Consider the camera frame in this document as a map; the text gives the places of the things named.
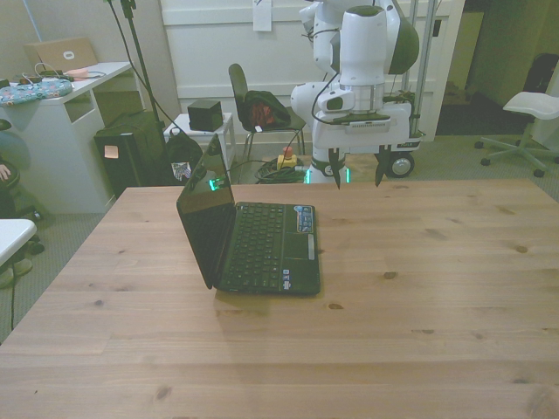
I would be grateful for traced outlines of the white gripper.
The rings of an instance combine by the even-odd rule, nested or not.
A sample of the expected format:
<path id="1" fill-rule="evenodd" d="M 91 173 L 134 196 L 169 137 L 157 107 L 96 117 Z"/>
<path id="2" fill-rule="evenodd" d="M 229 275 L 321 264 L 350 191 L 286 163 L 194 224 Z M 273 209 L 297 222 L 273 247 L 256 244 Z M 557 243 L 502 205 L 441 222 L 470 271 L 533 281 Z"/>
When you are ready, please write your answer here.
<path id="1" fill-rule="evenodd" d="M 328 161 L 337 188 L 341 187 L 344 155 L 376 153 L 375 185 L 378 187 L 390 166 L 390 146 L 406 142 L 410 135 L 411 104 L 389 103 L 376 113 L 318 111 L 313 125 L 314 148 L 328 149 Z"/>

